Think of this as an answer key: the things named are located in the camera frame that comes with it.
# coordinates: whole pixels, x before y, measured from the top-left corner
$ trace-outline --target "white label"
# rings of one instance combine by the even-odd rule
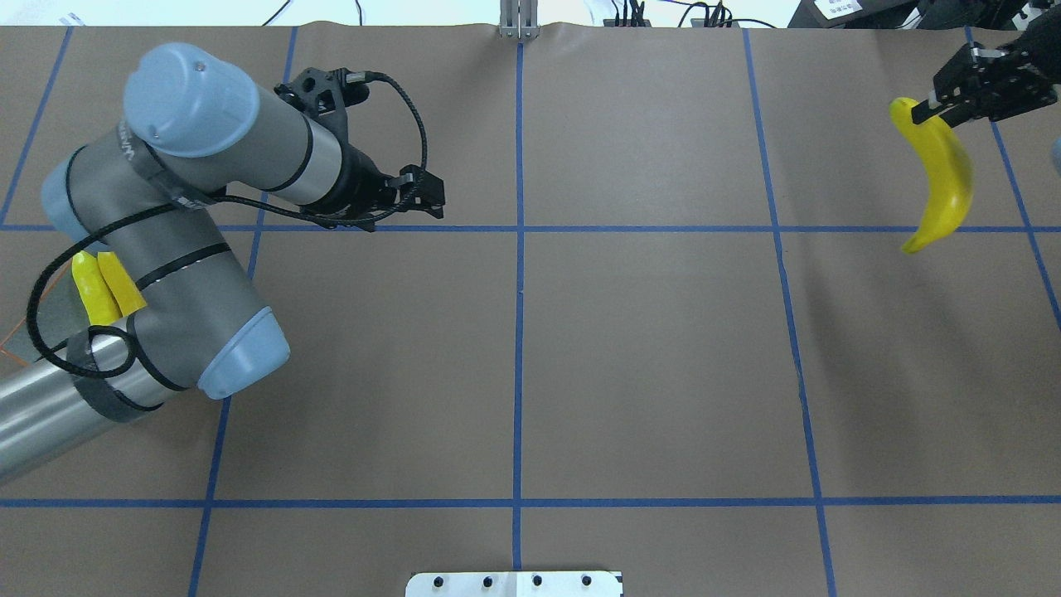
[[[827,19],[835,19],[862,10],[858,0],[814,0],[814,5],[825,15]]]

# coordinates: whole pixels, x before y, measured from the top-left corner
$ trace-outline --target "yellow banana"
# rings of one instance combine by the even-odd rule
[[[115,302],[115,297],[107,287],[107,282],[100,273],[100,264],[90,252],[82,250],[73,256],[70,275],[77,286],[81,302],[88,314],[88,322],[92,326],[110,326],[121,319],[122,313]]]
[[[915,124],[910,110],[916,105],[916,100],[899,98],[889,108],[892,123],[914,146],[928,175],[928,204],[921,224],[903,244],[903,251],[909,253],[956,230],[973,199],[973,163],[961,140],[938,116]]]
[[[97,260],[100,262],[100,273],[103,274],[104,281],[107,282],[110,293],[115,296],[122,317],[129,316],[147,306],[133,278],[125,271],[122,262],[118,260],[118,254],[101,250]]]

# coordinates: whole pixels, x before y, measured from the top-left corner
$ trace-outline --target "black device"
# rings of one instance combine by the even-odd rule
[[[952,127],[969,120],[1005,120],[1057,103],[1061,84],[1061,6],[1031,21],[1010,43],[991,50],[966,43],[933,77],[912,110],[915,124],[940,116]]]

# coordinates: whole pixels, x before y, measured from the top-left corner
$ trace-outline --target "light blue joint cover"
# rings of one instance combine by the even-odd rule
[[[258,118],[258,85],[191,43],[163,43],[125,83],[125,119],[151,146],[206,157],[236,144]]]
[[[198,387],[215,401],[239,392],[288,363],[291,348],[273,310],[265,308],[213,357]]]
[[[1061,138],[1054,143],[1054,165],[1058,169],[1058,174],[1061,174]]]
[[[82,225],[77,214],[74,213],[70,204],[70,193],[66,187],[66,173],[70,168],[73,156],[66,158],[62,163],[52,170],[52,173],[45,178],[45,183],[40,187],[40,205],[45,208],[48,221],[59,231],[65,232],[74,242],[84,240],[88,235],[88,230]],[[100,250],[110,250],[102,242],[93,242],[88,245],[91,252]]]

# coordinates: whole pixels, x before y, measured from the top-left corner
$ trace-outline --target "black cable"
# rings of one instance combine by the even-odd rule
[[[759,19],[726,19],[724,21],[719,21],[717,24],[715,24],[715,27],[725,27],[725,25],[727,25],[727,24],[729,24],[731,22],[745,22],[745,21],[747,21],[747,22],[758,22],[759,24],[765,24],[766,27],[768,27],[770,29],[778,29],[778,28],[773,27],[772,24],[770,24],[770,23],[768,23],[766,21],[761,21]]]
[[[709,6],[707,2],[693,2],[692,4],[689,4],[689,6],[685,8],[685,12],[681,14],[681,18],[678,20],[679,28],[681,28],[681,25],[685,23],[685,17],[689,16],[689,12],[697,6],[703,8],[705,20],[708,18],[708,15],[711,13],[711,6]]]
[[[282,13],[283,10],[288,7],[288,4],[291,4],[291,0],[284,0],[283,6],[280,6],[279,8],[277,8],[277,11],[275,13],[273,13],[273,16],[269,17],[268,20],[266,20],[265,22],[262,23],[262,27],[265,27],[266,24],[273,22],[273,19],[275,19],[276,17],[280,16],[280,13]]]
[[[721,2],[715,4],[715,8],[711,11],[711,15],[703,19],[703,27],[715,27],[716,22],[724,20],[726,17],[723,11],[725,10],[726,7],[723,6]]]
[[[408,107],[410,112],[413,113],[413,119],[416,120],[416,127],[420,134],[420,170],[417,172],[416,176],[413,178],[413,183],[410,186],[408,190],[405,191],[404,196],[400,197],[395,201],[394,206],[387,208],[381,213],[376,215],[369,215],[367,217],[358,217],[354,220],[340,220],[334,217],[324,217],[320,215],[312,215],[309,213],[299,213],[297,211],[291,211],[261,200],[254,200],[242,196],[225,195],[221,197],[214,197],[218,203],[238,203],[241,205],[248,205],[250,207],[257,207],[259,209],[264,209],[266,211],[272,211],[273,213],[279,213],[281,215],[288,215],[291,217],[296,217],[298,220],[305,220],[307,222],[313,222],[315,224],[324,226],[354,226],[359,224],[368,224],[371,222],[378,222],[388,215],[394,214],[401,207],[405,205],[411,198],[416,195],[417,189],[420,187],[420,182],[423,180],[423,172],[428,169],[428,133],[423,126],[423,119],[420,118],[419,110],[416,109],[416,105],[413,103],[412,98],[405,92],[405,89],[398,84],[389,74],[383,72],[366,71],[366,81],[383,81],[384,83],[390,85],[395,91],[401,96],[402,101]],[[97,371],[92,369],[85,369],[83,367],[76,366],[68,361],[60,358],[56,353],[62,349],[64,344],[60,344],[56,348],[49,347],[44,337],[40,334],[40,326],[37,321],[38,312],[40,311],[40,302],[42,300],[45,289],[48,287],[48,281],[55,275],[55,271],[63,266],[64,263],[73,258],[77,252],[88,248],[92,243],[103,240],[107,234],[112,233],[116,230],[124,228],[125,226],[135,224],[137,222],[142,222],[149,217],[154,217],[169,211],[177,209],[177,205],[174,203],[167,203],[163,205],[158,205],[150,209],[144,209],[132,215],[127,215],[115,222],[101,227],[100,229],[91,232],[84,239],[75,242],[69,248],[59,253],[58,257],[53,259],[37,276],[37,281],[33,284],[33,289],[30,291],[30,298],[25,306],[25,331],[30,336],[30,343],[33,348],[40,353],[41,358],[44,358],[49,364],[70,373],[72,375],[77,375],[81,377],[89,377],[94,380],[107,380],[110,377],[116,377],[128,371],[133,365],[136,363],[137,355],[140,354],[140,347],[137,344],[136,338],[129,333],[125,332],[120,328],[115,327],[92,327],[90,332],[94,334],[95,337],[99,336],[114,336],[125,345],[125,349],[128,351],[128,356],[121,366],[115,369],[108,369],[105,371]]]
[[[136,338],[124,330],[114,327],[93,327],[92,331],[98,333],[95,336],[116,336],[121,338],[122,343],[125,344],[125,349],[128,351],[128,358],[126,358],[125,363],[123,363],[120,367],[108,369],[106,371],[97,371],[75,366],[68,361],[60,358],[57,354],[55,354],[58,349],[50,348],[47,344],[45,344],[45,339],[40,336],[40,327],[37,323],[37,312],[40,310],[40,301],[45,294],[45,288],[48,286],[48,280],[55,275],[55,271],[63,266],[63,263],[66,263],[72,259],[74,254],[81,252],[85,248],[88,248],[88,246],[93,242],[102,240],[105,235],[114,232],[115,230],[141,222],[147,217],[154,217],[155,215],[173,211],[176,208],[176,204],[167,203],[166,205],[144,209],[143,211],[139,211],[116,222],[111,222],[110,224],[107,224],[106,226],[103,226],[102,228],[88,234],[84,239],[75,242],[72,246],[70,246],[70,248],[67,248],[58,257],[53,259],[51,263],[48,263],[48,266],[40,271],[36,283],[33,284],[33,289],[30,291],[30,300],[25,306],[25,331],[30,335],[30,343],[33,345],[33,348],[40,353],[40,356],[46,362],[67,373],[95,380],[116,377],[125,373],[133,367],[133,364],[136,363],[136,355],[140,354]]]
[[[394,87],[395,91],[401,95],[405,105],[408,106],[408,110],[413,113],[413,119],[416,120],[417,130],[420,133],[420,170],[416,173],[413,178],[413,185],[405,191],[404,196],[396,200],[392,207],[388,207],[384,211],[377,213],[376,215],[368,215],[365,217],[356,217],[352,220],[344,220],[340,217],[327,217],[325,215],[314,215],[312,213],[301,213],[299,211],[292,211],[291,209],[284,209],[282,207],[277,207],[275,205],[269,205],[262,200],[255,200],[253,198],[246,198],[243,196],[234,195],[224,195],[220,197],[211,197],[218,203],[238,203],[240,205],[246,205],[249,207],[257,207],[259,209],[264,209],[272,213],[277,213],[279,215],[286,215],[289,217],[294,217],[296,220],[302,220],[303,222],[312,222],[314,224],[335,227],[335,226],[359,226],[362,224],[371,224],[372,222],[379,222],[380,220],[394,214],[399,209],[405,206],[405,204],[415,197],[417,189],[420,188],[420,182],[423,180],[423,171],[428,169],[428,133],[423,127],[423,120],[420,118],[419,110],[416,109],[416,105],[413,104],[413,100],[402,89],[401,85],[397,81],[390,77],[389,74],[383,72],[366,71],[365,73],[366,82],[370,81],[383,81],[386,84]]]

